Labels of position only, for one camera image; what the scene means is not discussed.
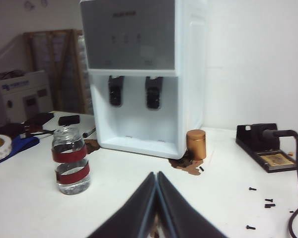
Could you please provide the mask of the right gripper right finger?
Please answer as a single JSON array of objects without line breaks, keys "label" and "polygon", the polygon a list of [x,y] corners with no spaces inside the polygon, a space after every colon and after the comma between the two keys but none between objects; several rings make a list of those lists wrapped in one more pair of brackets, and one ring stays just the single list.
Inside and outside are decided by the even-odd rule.
[{"label": "right gripper right finger", "polygon": [[166,238],[224,238],[197,212],[163,172],[156,176],[157,213]]}]

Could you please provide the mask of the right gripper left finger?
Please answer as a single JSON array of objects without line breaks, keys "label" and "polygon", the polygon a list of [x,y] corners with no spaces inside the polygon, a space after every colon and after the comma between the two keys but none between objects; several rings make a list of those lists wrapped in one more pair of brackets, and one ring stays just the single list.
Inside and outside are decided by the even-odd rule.
[{"label": "right gripper left finger", "polygon": [[155,206],[156,182],[151,172],[127,202],[89,237],[146,238],[154,223]]}]

